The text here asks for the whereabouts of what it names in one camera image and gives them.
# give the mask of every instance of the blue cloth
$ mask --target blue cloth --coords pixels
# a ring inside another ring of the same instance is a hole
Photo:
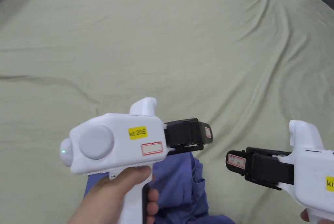
[[[150,186],[159,192],[155,224],[234,224],[224,215],[209,216],[202,170],[192,153],[167,156],[153,165],[155,181]],[[84,195],[106,176],[89,175]]]

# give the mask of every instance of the mattress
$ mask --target mattress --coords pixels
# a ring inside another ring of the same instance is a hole
[[[155,97],[197,117],[210,214],[302,223],[288,193],[225,167],[229,150],[290,151],[288,124],[334,149],[334,11],[321,0],[4,0],[0,3],[2,223],[65,223],[87,177],[62,165],[74,126]]]

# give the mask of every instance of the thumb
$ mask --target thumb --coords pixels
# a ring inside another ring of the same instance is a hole
[[[127,168],[113,179],[113,184],[117,186],[120,194],[126,195],[135,185],[144,182],[151,173],[152,169],[148,166]]]

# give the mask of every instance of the hand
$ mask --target hand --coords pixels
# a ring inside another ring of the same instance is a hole
[[[109,178],[101,179],[82,200],[68,224],[116,224],[126,193],[145,181],[150,174],[150,167],[127,168],[112,181]],[[158,191],[151,188],[148,193],[147,224],[154,223],[158,197]]]
[[[304,211],[301,212],[300,216],[301,216],[301,218],[302,218],[303,221],[307,221],[307,222],[310,221],[310,220],[309,220],[309,215],[307,214],[307,210],[306,210],[306,209],[304,209]],[[320,220],[320,221],[319,221],[319,224],[334,224],[334,221],[330,221],[330,220]]]

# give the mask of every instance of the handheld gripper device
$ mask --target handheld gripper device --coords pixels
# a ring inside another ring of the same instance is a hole
[[[227,168],[255,184],[286,190],[306,206],[312,224],[334,221],[334,151],[324,149],[310,123],[292,120],[289,132],[292,152],[251,147],[229,151]]]
[[[152,168],[167,155],[203,150],[212,143],[208,124],[196,118],[163,123],[155,116],[156,105],[156,99],[144,98],[131,106],[129,114],[108,113],[74,127],[61,142],[62,162],[72,173],[109,172],[112,180],[125,168]],[[151,180],[152,174],[126,194],[119,224],[146,224]]]

